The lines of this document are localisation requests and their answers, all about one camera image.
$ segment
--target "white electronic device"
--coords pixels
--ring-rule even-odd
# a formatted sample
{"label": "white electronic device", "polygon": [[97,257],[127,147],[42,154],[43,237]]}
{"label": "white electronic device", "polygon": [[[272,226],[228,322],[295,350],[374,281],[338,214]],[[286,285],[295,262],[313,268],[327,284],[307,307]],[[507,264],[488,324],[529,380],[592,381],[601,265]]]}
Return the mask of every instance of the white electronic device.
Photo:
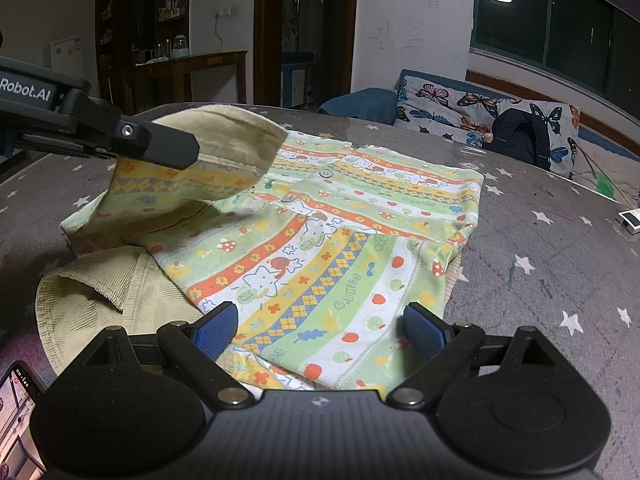
{"label": "white electronic device", "polygon": [[631,211],[618,213],[616,220],[631,234],[635,235],[640,233],[640,209],[632,209]]}

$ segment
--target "wooden desk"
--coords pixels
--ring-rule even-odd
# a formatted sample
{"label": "wooden desk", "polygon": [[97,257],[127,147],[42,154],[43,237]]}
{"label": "wooden desk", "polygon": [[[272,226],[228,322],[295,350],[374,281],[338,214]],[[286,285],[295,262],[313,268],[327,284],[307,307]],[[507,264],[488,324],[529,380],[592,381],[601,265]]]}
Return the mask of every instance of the wooden desk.
{"label": "wooden desk", "polygon": [[173,80],[173,101],[175,103],[184,103],[191,101],[191,72],[231,65],[236,66],[238,103],[246,104],[245,56],[246,50],[220,52],[218,54],[197,54],[196,56],[178,57],[168,61],[132,66],[120,70],[124,113],[127,115],[136,113],[133,87],[138,80],[169,76]]}

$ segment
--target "window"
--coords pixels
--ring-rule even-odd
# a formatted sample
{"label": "window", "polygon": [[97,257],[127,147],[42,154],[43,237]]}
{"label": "window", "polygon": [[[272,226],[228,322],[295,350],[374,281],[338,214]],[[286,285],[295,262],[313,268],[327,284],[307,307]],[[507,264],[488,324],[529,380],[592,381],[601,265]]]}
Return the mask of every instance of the window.
{"label": "window", "polygon": [[605,0],[476,0],[472,45],[594,92],[640,119],[640,23]]}

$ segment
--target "black backpack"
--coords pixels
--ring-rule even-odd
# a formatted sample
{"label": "black backpack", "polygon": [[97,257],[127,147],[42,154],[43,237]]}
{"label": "black backpack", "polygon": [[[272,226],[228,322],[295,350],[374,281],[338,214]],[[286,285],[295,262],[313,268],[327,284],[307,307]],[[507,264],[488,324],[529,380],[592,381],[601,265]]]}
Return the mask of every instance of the black backpack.
{"label": "black backpack", "polygon": [[549,132],[541,118],[509,108],[498,116],[491,130],[494,140],[484,143],[484,149],[549,171]]}

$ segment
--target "dark window glass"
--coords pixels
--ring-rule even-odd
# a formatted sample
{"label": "dark window glass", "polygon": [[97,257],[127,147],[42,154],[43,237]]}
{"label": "dark window glass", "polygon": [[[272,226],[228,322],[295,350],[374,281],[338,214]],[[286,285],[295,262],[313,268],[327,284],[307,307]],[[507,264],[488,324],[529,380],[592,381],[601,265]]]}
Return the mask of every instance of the dark window glass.
{"label": "dark window glass", "polygon": [[612,12],[604,0],[552,0],[546,65],[604,92]]}
{"label": "dark window glass", "polygon": [[640,118],[640,23],[616,10],[607,99]]}
{"label": "dark window glass", "polygon": [[478,0],[476,43],[542,63],[547,0]]}

